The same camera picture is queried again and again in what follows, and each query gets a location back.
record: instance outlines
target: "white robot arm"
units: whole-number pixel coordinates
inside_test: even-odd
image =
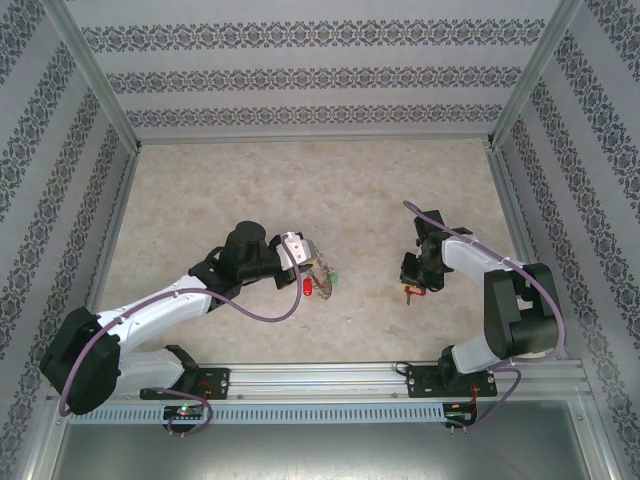
[[[444,225],[437,210],[423,212]],[[543,355],[558,341],[558,326],[551,307],[539,292],[504,263],[477,247],[477,238],[465,228],[453,229],[470,242],[416,217],[417,255],[407,252],[402,263],[402,283],[437,292],[444,287],[444,275],[458,270],[484,287],[484,332],[465,343],[444,349],[439,360],[445,385],[452,379],[481,372],[503,359],[522,355]],[[510,260],[543,285],[557,304],[551,271],[546,265],[523,265]],[[528,305],[520,306],[518,300]]]
[[[62,394],[67,378],[87,343],[116,319],[89,350],[72,375],[66,399],[75,414],[87,413],[110,396],[138,392],[150,387],[173,388],[190,393],[195,387],[197,364],[177,346],[151,353],[132,353],[141,343],[178,323],[211,312],[223,304],[211,293],[235,298],[240,289],[264,278],[274,278],[281,289],[296,280],[293,263],[301,272],[316,258],[313,243],[301,233],[275,236],[267,245],[266,232],[254,222],[241,222],[204,261],[148,297],[96,315],[81,307],[71,312],[51,341],[40,362],[41,372]]]

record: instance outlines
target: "wall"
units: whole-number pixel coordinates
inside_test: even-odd
[[[558,0],[75,0],[143,140],[488,134]]]
[[[639,8],[581,6],[503,145],[624,478],[640,477]]]
[[[0,479],[48,386],[37,368],[87,301],[128,152],[35,0],[0,4]]]

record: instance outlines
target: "small red component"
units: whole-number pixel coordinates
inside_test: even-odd
[[[313,294],[313,285],[308,277],[302,281],[302,293],[305,297],[310,297]]]
[[[404,293],[407,295],[418,295],[419,297],[424,297],[427,294],[427,291],[424,288],[421,288],[420,290],[411,290],[411,287],[407,285],[404,287]]]

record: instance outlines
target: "beige floor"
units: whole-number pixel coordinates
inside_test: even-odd
[[[280,324],[222,307],[144,350],[176,343],[199,362],[436,359],[481,332],[482,288],[454,272],[443,291],[406,306],[398,276],[416,234],[404,199],[513,255],[479,140],[146,146],[102,309],[166,287],[237,222],[255,220],[268,239],[294,230],[314,240],[340,276],[331,299],[303,297]],[[238,301],[277,315],[294,296],[266,280]]]

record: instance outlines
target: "mounting plate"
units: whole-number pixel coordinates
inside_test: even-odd
[[[495,378],[486,370],[460,375],[450,381],[447,386],[442,383],[442,377],[436,365],[410,365],[407,366],[405,374],[409,398],[471,397],[474,384],[478,397],[498,395]]]
[[[198,369],[195,387],[190,392],[192,395],[206,398],[207,400],[226,400],[229,392],[230,372],[228,368],[204,368]],[[183,397],[160,393],[144,388],[140,390],[142,400],[184,400]]]

